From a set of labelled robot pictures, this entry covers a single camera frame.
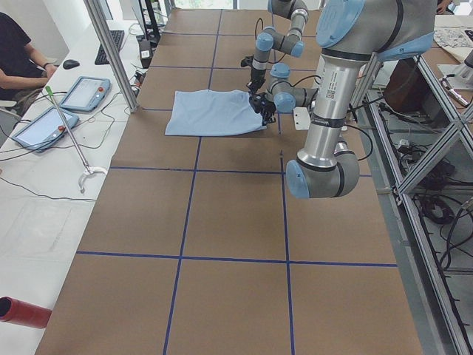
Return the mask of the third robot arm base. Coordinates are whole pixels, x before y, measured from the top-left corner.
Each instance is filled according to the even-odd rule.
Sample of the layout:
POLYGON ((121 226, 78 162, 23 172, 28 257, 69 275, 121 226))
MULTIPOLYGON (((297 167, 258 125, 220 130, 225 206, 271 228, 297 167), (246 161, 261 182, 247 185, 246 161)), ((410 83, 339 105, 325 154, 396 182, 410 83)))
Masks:
POLYGON ((442 73, 439 79, 441 86, 455 101, 466 108, 472 102, 468 101, 459 91, 472 91, 472 52, 460 64, 439 64, 442 73))

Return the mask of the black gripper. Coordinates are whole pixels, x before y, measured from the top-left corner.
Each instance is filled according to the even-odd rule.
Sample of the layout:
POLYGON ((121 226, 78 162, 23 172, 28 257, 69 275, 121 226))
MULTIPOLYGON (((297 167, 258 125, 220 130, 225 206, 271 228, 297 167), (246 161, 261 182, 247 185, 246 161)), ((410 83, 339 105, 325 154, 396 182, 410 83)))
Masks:
POLYGON ((261 87, 265 82, 266 69, 259 70, 255 67, 251 68, 251 80, 247 83, 248 92, 251 95, 254 95, 258 92, 259 87, 261 87))
POLYGON ((262 116, 262 124, 272 124, 276 122, 274 116, 276 107, 274 103, 267 98, 266 93, 251 93, 249 95, 249 104, 256 114, 262 116))

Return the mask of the seated person's forearm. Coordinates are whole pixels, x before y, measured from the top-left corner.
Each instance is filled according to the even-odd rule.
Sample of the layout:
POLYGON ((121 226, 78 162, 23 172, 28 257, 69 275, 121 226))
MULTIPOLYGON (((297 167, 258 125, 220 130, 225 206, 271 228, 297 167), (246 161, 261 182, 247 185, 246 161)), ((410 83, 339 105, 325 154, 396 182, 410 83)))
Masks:
POLYGON ((1 70, 1 88, 3 89, 38 89, 44 87, 48 80, 54 75, 58 69, 54 64, 47 61, 47 58, 34 46, 29 43, 24 46, 24 51, 28 55, 29 59, 44 69, 46 73, 45 77, 30 78, 23 76, 6 75, 1 70))

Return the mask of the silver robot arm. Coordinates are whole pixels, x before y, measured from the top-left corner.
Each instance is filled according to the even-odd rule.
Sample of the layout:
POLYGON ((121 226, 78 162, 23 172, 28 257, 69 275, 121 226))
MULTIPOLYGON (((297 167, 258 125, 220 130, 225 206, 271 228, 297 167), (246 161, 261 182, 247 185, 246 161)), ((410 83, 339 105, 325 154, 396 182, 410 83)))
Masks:
POLYGON ((251 68, 250 104, 264 123, 275 112, 296 107, 310 111, 305 145, 286 166, 286 180, 297 198, 341 197, 359 178, 355 153, 341 136, 359 70, 372 56, 393 61, 420 55, 432 46, 435 1, 328 1, 321 12, 316 40, 324 63, 320 85, 295 88, 286 64, 268 63, 279 51, 299 57, 308 19, 303 1, 270 1, 268 10, 291 22, 286 34, 266 27, 256 38, 255 52, 242 61, 251 68))
POLYGON ((297 58, 304 50, 302 35, 308 20, 305 2, 272 0, 268 2, 268 11, 275 16, 290 20, 290 28, 287 34, 283 35, 274 27, 264 27, 256 37, 254 54, 242 60, 242 67, 251 68, 251 79, 247 84, 250 94, 257 93, 265 82, 271 50, 297 58))

